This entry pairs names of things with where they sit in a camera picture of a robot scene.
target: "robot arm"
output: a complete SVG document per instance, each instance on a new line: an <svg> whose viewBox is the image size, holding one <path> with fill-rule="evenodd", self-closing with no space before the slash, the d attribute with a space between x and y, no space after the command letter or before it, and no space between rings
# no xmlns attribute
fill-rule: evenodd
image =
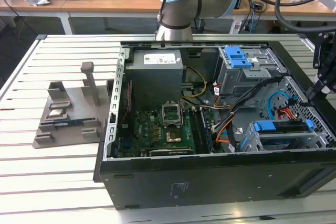
<svg viewBox="0 0 336 224"><path fill-rule="evenodd" d="M166 0L159 18L156 40L192 40L190 22L193 18L228 15L236 2L237 0Z"/></svg>

